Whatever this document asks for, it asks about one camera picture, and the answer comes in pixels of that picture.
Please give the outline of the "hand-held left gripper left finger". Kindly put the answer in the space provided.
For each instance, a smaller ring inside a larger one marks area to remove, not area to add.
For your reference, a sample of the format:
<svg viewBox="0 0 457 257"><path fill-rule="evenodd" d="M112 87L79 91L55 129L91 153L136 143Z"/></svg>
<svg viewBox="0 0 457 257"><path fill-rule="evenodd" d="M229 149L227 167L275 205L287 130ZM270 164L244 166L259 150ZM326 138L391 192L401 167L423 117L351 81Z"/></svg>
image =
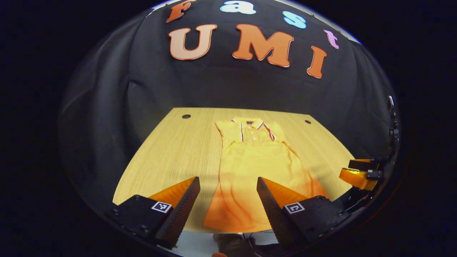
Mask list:
<svg viewBox="0 0 457 257"><path fill-rule="evenodd" d="M107 210L116 226L141 241L173 249L200 192L199 177L191 177L156 194L135 194Z"/></svg>

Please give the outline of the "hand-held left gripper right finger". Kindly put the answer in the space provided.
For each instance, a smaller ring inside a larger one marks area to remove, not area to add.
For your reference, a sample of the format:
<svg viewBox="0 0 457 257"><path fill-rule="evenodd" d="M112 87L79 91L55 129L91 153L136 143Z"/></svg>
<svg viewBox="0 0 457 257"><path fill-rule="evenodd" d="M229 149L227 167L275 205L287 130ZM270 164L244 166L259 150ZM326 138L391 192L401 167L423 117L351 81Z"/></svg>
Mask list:
<svg viewBox="0 0 457 257"><path fill-rule="evenodd" d="M351 216L322 195L306 197L264 177L258 177L256 190L282 247L313 243Z"/></svg>

